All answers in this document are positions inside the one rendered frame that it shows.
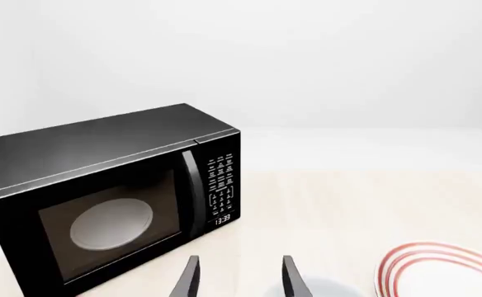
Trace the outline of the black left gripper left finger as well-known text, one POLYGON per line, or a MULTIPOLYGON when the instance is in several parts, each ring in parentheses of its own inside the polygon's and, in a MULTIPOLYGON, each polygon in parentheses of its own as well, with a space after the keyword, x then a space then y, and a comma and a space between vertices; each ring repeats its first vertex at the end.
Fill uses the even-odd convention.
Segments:
POLYGON ((197 297, 200 279, 200 257, 192 255, 168 297, 197 297))

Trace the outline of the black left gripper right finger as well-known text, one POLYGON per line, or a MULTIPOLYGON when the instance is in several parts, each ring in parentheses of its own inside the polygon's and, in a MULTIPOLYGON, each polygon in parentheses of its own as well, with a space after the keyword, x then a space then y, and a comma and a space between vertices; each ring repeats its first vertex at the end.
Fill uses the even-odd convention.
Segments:
POLYGON ((285 297, 313 297, 291 256, 282 257, 281 279, 285 297))

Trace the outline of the white microwave turntable plate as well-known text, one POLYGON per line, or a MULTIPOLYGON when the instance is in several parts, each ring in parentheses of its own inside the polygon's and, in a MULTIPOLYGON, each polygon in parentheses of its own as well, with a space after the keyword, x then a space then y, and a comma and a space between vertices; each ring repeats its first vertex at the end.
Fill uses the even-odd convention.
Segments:
POLYGON ((109 200, 80 214, 71 225, 70 238, 81 249, 107 251, 133 242, 153 218, 151 207, 142 200, 109 200))

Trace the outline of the black microwave oven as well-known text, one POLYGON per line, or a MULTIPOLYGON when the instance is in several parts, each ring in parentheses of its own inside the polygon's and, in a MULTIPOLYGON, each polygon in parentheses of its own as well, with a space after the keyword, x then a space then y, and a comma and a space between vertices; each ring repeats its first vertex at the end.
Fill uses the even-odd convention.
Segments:
POLYGON ((207 234, 241 215, 241 133, 193 106, 0 136, 0 247, 23 296, 76 297, 199 238, 190 238, 187 150, 205 190, 207 234), (117 199, 146 202, 148 229, 123 247, 77 247, 74 220, 117 199))

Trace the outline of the white plate with red rings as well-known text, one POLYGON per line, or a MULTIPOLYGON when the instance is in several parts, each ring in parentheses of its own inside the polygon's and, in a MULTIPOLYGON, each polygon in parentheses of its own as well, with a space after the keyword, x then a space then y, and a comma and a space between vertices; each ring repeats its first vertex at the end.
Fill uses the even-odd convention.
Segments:
POLYGON ((376 297, 482 297, 482 253, 411 242, 390 249, 375 270, 376 297))

